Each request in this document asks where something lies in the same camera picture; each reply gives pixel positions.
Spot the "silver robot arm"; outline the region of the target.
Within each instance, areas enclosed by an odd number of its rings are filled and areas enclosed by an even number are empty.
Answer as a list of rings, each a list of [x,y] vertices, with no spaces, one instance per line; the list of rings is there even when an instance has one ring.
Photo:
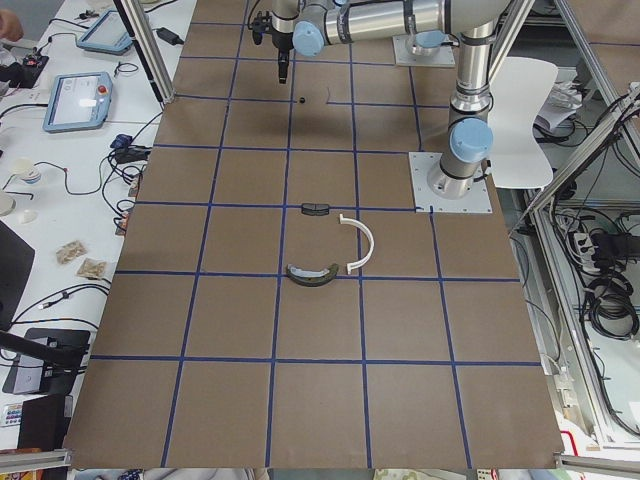
[[[493,105],[489,60],[496,22],[506,1],[446,1],[444,31],[459,39],[455,89],[449,103],[448,144],[431,180],[436,194],[458,199],[468,193],[475,173],[491,152],[487,123]]]
[[[439,30],[460,40],[457,88],[488,87],[490,37],[506,1],[274,1],[266,32],[278,49],[279,82],[289,53],[316,56],[326,46]]]

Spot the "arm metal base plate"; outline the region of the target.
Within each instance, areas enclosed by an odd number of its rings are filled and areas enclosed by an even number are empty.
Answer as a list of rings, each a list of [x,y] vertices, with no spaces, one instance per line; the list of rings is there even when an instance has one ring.
[[[408,35],[394,36],[395,64],[407,67],[453,68],[454,52],[449,45],[423,48],[413,44]]]
[[[415,210],[420,213],[490,214],[481,168],[468,179],[450,179],[440,168],[439,152],[408,154]]]

